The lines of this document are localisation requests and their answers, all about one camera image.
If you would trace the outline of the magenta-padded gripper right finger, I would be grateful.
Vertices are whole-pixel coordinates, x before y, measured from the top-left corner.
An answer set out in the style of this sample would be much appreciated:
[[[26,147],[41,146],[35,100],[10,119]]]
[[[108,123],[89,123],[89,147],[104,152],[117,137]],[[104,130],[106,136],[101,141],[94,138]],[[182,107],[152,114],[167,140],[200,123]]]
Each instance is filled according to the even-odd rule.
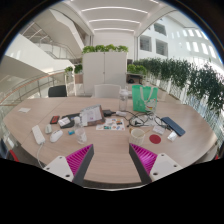
[[[132,143],[129,144],[129,154],[143,184],[149,184],[182,169],[167,154],[155,154]]]

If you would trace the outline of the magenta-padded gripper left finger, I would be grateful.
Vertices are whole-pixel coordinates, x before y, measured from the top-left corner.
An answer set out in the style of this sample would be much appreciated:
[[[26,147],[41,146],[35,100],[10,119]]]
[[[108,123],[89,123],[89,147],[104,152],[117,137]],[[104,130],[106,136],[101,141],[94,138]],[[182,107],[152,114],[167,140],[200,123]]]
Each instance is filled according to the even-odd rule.
[[[66,157],[56,157],[53,161],[44,167],[44,170],[65,180],[73,182],[76,185],[82,186],[84,176],[93,155],[94,147],[92,144],[90,144]]]

